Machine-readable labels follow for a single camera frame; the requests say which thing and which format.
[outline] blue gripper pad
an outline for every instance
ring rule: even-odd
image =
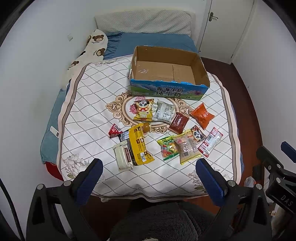
[[[294,162],[296,163],[296,150],[290,146],[286,141],[282,142],[281,150]]]
[[[219,172],[214,171],[204,158],[197,160],[195,169],[196,174],[205,186],[205,189],[207,190],[213,203],[216,206],[222,207],[225,201],[224,196],[227,193],[227,186],[224,177],[222,177]]]
[[[72,195],[78,206],[85,205],[103,173],[103,163],[95,158],[87,169],[80,172],[72,183]]]

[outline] dark red floor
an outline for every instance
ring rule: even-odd
[[[240,183],[243,185],[246,177],[252,175],[252,167],[260,163],[256,158],[256,150],[262,145],[257,116],[248,91],[235,66],[206,58],[202,60],[206,70],[216,75],[228,90],[234,107],[244,160],[244,172]],[[217,213],[219,210],[208,196],[188,201],[212,213]],[[91,196],[87,205],[81,208],[81,212],[99,238],[107,240],[112,227],[125,216],[129,204],[128,199],[113,199],[102,203],[99,198]]]

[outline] blue bed sheet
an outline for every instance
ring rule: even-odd
[[[149,45],[183,49],[197,53],[193,40],[185,34],[135,34],[135,33],[109,33],[108,46],[104,60],[133,54],[136,46]],[[58,153],[58,138],[50,132],[50,126],[58,129],[57,118],[65,101],[66,91],[60,90],[44,134],[40,155],[43,163],[46,161],[56,164]],[[242,172],[244,163],[241,155]]]

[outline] white door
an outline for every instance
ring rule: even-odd
[[[253,4],[254,0],[212,0],[199,55],[231,63]]]

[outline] light switch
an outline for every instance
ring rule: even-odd
[[[71,40],[73,39],[73,36],[72,36],[71,34],[69,34],[69,35],[67,36],[67,38],[68,38],[69,41],[71,41]]]

